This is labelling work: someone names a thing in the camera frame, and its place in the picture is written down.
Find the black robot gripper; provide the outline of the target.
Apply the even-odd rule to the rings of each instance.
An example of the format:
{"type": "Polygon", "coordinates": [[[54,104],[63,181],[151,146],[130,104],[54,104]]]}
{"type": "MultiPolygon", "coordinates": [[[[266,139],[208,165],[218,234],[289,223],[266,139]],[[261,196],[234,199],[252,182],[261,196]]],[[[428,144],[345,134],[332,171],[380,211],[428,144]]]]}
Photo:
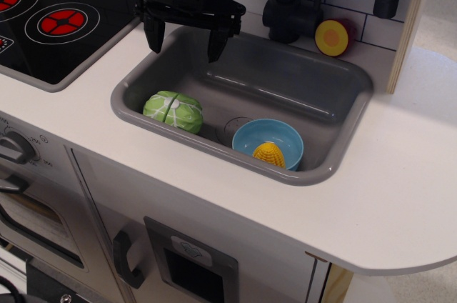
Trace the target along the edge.
{"type": "Polygon", "coordinates": [[[210,30],[209,63],[218,61],[228,39],[241,30],[246,8],[234,0],[137,0],[149,48],[160,53],[167,23],[210,30]]]}

